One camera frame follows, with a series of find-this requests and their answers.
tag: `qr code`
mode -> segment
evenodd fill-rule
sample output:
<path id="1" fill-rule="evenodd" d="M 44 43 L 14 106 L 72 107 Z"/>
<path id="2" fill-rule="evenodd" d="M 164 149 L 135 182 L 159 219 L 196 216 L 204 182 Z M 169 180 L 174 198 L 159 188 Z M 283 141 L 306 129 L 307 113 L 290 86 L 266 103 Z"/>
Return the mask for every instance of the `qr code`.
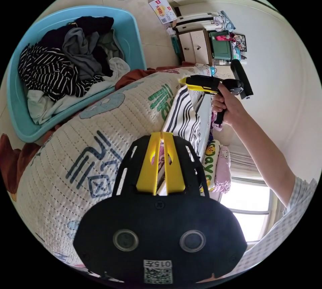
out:
<path id="1" fill-rule="evenodd" d="M 144 282 L 152 284 L 171 284 L 172 269 L 144 268 Z"/>

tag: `label sticker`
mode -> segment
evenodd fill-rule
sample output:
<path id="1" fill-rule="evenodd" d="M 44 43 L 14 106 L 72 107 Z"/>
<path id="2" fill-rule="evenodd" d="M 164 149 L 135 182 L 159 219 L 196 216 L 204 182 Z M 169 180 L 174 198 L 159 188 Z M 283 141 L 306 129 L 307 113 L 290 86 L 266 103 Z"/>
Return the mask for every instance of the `label sticker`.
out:
<path id="1" fill-rule="evenodd" d="M 143 260 L 144 283 L 172 284 L 171 260 Z"/>

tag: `tiled floor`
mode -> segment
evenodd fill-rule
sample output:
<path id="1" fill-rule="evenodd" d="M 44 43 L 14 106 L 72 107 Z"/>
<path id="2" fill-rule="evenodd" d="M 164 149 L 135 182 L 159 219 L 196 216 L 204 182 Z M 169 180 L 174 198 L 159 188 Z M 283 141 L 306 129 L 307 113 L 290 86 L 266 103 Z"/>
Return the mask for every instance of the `tiled floor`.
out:
<path id="1" fill-rule="evenodd" d="M 138 23 L 141 42 L 147 67 L 175 66 L 178 59 L 174 53 L 171 39 L 155 15 L 149 2 L 152 0 L 56 0 L 37 20 L 60 9 L 81 5 L 106 5 L 122 8 L 132 13 Z M 23 142 L 16 136 L 11 124 L 7 107 L 5 74 L 0 87 L 0 134 L 7 134 L 13 148 L 21 148 Z"/>

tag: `picture frame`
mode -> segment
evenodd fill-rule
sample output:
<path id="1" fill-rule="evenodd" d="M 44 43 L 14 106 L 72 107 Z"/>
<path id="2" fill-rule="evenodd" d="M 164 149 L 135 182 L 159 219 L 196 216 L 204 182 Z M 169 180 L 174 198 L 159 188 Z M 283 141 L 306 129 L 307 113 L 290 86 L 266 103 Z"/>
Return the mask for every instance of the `picture frame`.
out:
<path id="1" fill-rule="evenodd" d="M 236 40 L 236 46 L 239 47 L 241 52 L 247 52 L 246 36 L 243 34 L 234 33 L 234 39 Z"/>

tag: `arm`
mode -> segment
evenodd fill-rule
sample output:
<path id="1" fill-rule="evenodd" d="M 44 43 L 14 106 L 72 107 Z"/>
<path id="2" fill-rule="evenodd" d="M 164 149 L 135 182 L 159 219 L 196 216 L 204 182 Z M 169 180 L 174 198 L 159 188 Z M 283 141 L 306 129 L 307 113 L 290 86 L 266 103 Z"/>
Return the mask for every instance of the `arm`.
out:
<path id="1" fill-rule="evenodd" d="M 289 168 L 282 152 L 246 112 L 240 101 L 221 84 L 223 97 L 216 95 L 214 111 L 227 109 L 224 122 L 229 124 L 245 145 L 265 183 L 287 206 L 293 192 L 295 175 Z"/>

